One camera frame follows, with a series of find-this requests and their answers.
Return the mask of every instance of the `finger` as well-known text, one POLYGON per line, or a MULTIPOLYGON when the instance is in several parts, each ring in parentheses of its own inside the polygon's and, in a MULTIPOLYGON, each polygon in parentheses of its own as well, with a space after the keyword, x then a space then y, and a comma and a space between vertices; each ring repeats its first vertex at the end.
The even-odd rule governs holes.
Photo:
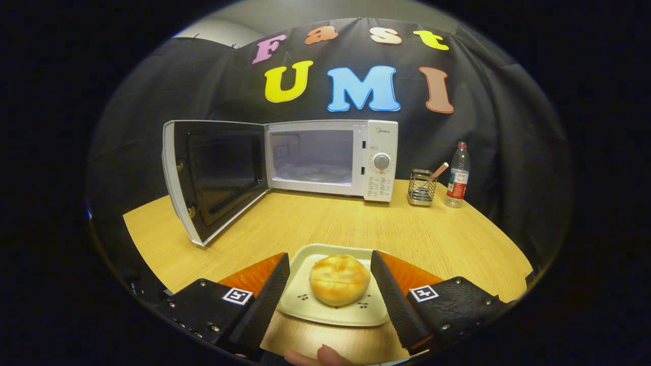
POLYGON ((302 355, 296 351, 285 350, 283 351, 283 356, 285 361, 295 366, 320 366, 319 361, 302 355))
POLYGON ((353 366, 352 362, 326 345, 316 351, 316 357, 322 366, 353 366))

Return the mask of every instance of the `white plate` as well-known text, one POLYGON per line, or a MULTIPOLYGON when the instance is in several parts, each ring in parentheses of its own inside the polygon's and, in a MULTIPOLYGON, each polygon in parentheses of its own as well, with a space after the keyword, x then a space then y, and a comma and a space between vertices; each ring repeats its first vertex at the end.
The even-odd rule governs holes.
POLYGON ((332 307, 319 301, 310 287, 310 270, 314 263, 329 255, 351 255, 370 271, 371 249, 309 244, 302 247, 290 263, 290 276, 280 301, 278 311, 312 322, 336 326, 379 326, 389 321, 378 283, 371 275, 368 290, 357 301, 332 307))

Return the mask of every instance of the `letter m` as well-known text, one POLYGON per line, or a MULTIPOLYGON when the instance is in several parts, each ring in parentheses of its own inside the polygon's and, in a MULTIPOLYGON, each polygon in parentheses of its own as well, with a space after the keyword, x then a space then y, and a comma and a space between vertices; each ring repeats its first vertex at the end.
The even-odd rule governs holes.
POLYGON ((373 92, 373 99, 368 107, 374 111, 397 111, 400 104, 393 94, 393 74, 396 69, 391 66, 373 66, 364 81, 347 67, 334 68, 326 72, 332 77, 332 103, 328 104, 330 112, 343 112, 350 109, 346 94, 355 107, 362 109, 368 96, 373 92))

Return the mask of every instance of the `microwave dial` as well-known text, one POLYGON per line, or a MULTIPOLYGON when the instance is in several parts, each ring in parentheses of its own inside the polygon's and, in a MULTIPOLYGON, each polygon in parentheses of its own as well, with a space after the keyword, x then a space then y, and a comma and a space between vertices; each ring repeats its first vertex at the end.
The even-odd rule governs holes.
POLYGON ((373 156, 373 165, 380 171, 388 168, 390 163, 391 158, 384 152, 379 152, 373 156))

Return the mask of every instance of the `microwave window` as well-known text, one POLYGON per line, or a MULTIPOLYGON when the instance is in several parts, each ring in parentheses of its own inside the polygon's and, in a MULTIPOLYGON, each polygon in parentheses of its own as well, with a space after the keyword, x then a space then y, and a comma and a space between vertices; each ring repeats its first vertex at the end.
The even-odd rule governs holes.
POLYGON ((246 198, 262 178, 260 142, 251 136, 211 139, 193 146, 194 188, 206 225, 246 198))
POLYGON ((275 180, 352 184, 352 130, 278 132, 270 144, 275 180))

